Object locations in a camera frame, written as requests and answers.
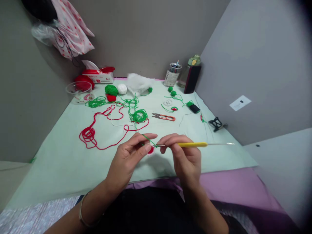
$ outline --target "forearm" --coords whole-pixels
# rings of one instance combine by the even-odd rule
[[[108,190],[105,180],[96,186],[85,198],[82,205],[82,217],[84,221],[92,225],[96,223],[109,207],[109,205],[117,198],[119,192]],[[85,233],[87,227],[83,225],[79,219],[81,202],[74,206],[67,214],[52,225],[45,234],[50,233]]]
[[[182,187],[185,202],[198,225],[207,234],[228,234],[226,221],[211,203],[203,187]]]

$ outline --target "pink patterned cloth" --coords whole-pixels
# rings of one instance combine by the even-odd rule
[[[85,54],[94,49],[88,36],[94,34],[87,28],[79,13],[67,0],[51,0],[58,15],[59,30],[67,40],[68,46],[74,57]],[[55,30],[55,40],[52,42],[62,56],[71,59],[71,53],[67,44]]]

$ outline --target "black clip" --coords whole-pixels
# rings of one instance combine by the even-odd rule
[[[214,126],[214,132],[219,131],[223,127],[227,127],[227,123],[226,124],[222,124],[218,117],[215,117],[214,120],[208,121],[208,123],[210,123],[211,125]]]

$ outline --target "hand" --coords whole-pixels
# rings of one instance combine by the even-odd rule
[[[157,137],[157,134],[153,133],[144,135],[149,139]],[[137,163],[150,149],[149,140],[139,133],[135,133],[128,141],[120,144],[105,179],[107,188],[114,193],[121,193],[129,183]]]
[[[199,177],[201,175],[201,152],[198,148],[181,148],[177,143],[193,142],[185,135],[177,133],[164,136],[157,145],[165,145],[160,148],[162,154],[169,147],[173,154],[176,175],[179,177],[181,184],[188,188],[197,188]]]

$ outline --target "crochet hook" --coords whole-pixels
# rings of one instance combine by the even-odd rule
[[[180,147],[206,147],[209,145],[235,145],[234,143],[206,143],[206,142],[190,142],[190,143],[178,143]]]

